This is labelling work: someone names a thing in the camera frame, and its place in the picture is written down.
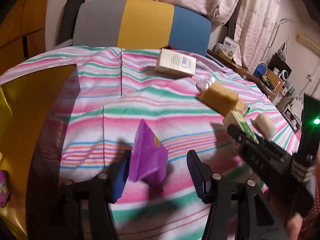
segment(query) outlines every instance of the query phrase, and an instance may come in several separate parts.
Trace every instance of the purple wrapper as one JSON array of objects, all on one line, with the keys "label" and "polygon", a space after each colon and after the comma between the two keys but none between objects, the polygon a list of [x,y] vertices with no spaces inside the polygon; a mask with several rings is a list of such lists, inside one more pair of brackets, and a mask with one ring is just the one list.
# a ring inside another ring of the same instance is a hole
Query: purple wrapper
[{"label": "purple wrapper", "polygon": [[142,119],[130,157],[129,180],[161,187],[166,177],[168,151]]},{"label": "purple wrapper", "polygon": [[7,185],[7,172],[0,171],[0,207],[5,206],[9,196],[9,190]]}]

